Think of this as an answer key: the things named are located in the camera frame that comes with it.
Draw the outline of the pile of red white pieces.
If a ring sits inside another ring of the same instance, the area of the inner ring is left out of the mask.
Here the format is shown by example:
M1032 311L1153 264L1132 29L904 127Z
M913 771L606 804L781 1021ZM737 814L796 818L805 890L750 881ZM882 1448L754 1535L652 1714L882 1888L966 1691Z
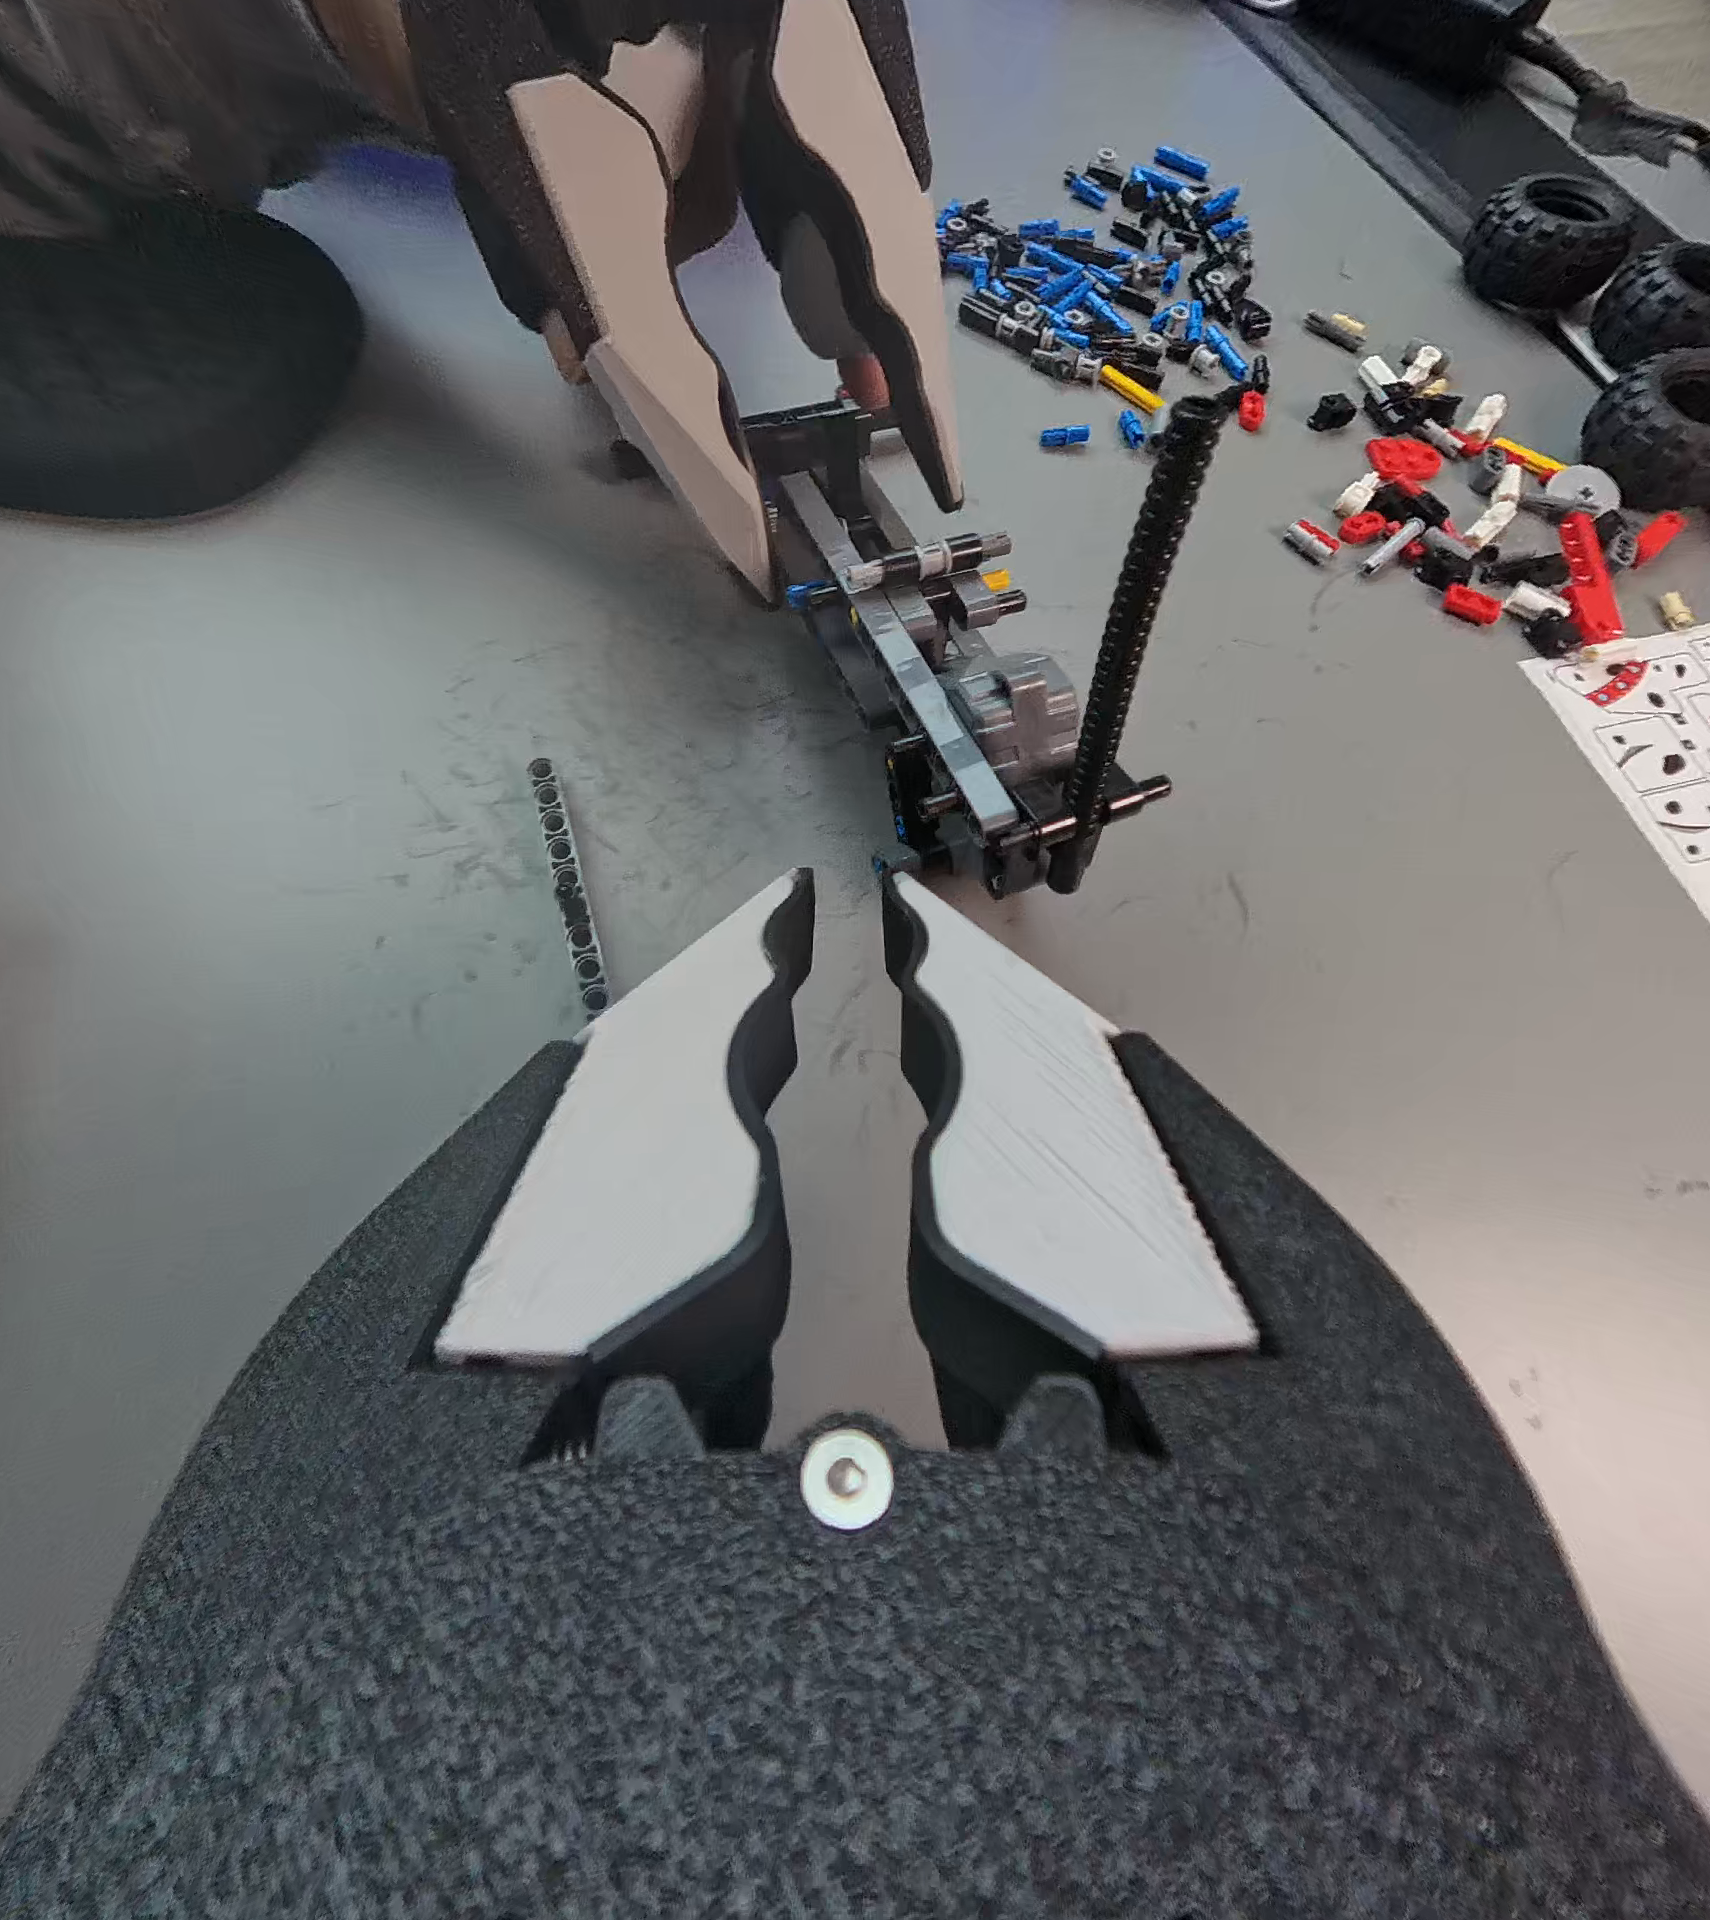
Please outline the pile of red white pieces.
M1685 538L1690 508L1633 506L1605 466L1512 438L1509 396L1466 401L1439 342L1390 356L1353 315L1313 309L1303 325L1355 359L1304 431L1364 428L1364 465L1311 512L1277 522L1274 540L1314 569L1409 578L1464 627L1512 624L1543 661L1630 674L1652 643L1633 636L1629 588Z

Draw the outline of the toy truck chassis assembly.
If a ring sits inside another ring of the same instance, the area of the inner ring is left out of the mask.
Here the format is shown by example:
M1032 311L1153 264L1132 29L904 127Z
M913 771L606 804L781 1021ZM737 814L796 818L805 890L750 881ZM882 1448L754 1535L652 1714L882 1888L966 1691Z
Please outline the toy truck chassis assembly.
M882 490L875 446L889 411L850 398L746 421L786 605L819 643L862 726L887 737L894 868L972 877L995 900L1075 896L1107 835L1163 804L1123 744L1174 565L1234 413L1184 396L1148 434L1153 462L1091 671L1002 645L1029 594L993 584L1009 534L913 540Z

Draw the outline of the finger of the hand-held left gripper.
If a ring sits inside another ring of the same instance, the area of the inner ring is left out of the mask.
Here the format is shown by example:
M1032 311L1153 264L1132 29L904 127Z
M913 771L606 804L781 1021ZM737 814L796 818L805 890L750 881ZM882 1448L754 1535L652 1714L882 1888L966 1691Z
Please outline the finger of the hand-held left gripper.
M705 540L764 605L770 517L723 365L677 281L677 201L708 110L698 43L616 43L507 89L541 247L581 373Z
M795 219L826 239L842 301L880 360L894 426L936 504L965 506L932 148L908 9L778 2L742 101L742 195L776 271Z

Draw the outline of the pile of blue black pins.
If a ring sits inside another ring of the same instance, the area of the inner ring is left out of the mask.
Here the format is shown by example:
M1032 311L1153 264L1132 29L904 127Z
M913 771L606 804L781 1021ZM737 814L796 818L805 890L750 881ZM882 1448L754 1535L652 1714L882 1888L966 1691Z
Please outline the pile of blue black pins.
M1261 434L1274 316L1255 295L1247 188L1163 144L1144 161L1098 148L1063 173L1061 192L1061 212L1002 215L990 198L936 207L958 327L1059 388L1109 401L1127 453L1160 446L1188 396Z

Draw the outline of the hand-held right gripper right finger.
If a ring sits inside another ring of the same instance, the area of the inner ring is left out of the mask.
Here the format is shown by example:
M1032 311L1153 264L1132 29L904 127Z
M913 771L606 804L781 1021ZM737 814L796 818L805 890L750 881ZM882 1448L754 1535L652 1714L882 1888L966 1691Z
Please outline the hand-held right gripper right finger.
M1249 1357L1261 1330L1123 1028L914 877L882 878L882 932L922 1109L908 1307L948 1448L999 1448L1031 1388L1065 1379L1156 1451L1129 1372Z

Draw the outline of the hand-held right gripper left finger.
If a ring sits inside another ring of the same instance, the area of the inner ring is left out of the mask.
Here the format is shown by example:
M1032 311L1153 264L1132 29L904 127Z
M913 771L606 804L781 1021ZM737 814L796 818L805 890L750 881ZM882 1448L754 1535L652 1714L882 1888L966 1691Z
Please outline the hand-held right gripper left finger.
M793 1241L770 1114L799 1067L819 889L788 868L569 1045L432 1330L442 1372L556 1383L541 1446L664 1380L708 1451L756 1452Z

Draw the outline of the thin black beam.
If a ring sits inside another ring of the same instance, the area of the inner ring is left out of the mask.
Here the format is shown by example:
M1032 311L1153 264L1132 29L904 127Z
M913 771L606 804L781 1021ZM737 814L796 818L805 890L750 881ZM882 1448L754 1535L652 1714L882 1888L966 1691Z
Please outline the thin black beam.
M581 836L567 782L551 756L526 766L539 836L551 870L565 954L585 1022L599 1022L614 1002L596 912L587 889Z

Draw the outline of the person's left hand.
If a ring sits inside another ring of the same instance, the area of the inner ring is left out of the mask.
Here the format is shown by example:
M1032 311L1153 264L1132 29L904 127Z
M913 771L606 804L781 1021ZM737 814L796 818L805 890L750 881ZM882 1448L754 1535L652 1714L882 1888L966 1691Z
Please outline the person's left hand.
M807 216L791 221L775 264L800 342L823 363L834 365L842 393L869 415L889 413L889 376L849 315L837 262L821 228Z

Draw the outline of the black device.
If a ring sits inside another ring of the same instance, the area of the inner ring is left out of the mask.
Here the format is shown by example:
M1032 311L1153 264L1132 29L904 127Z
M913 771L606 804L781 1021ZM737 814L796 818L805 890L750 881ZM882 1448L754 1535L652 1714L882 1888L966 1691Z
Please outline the black device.
M1296 2L1296 18L1401 75L1456 91L1496 82L1551 2Z

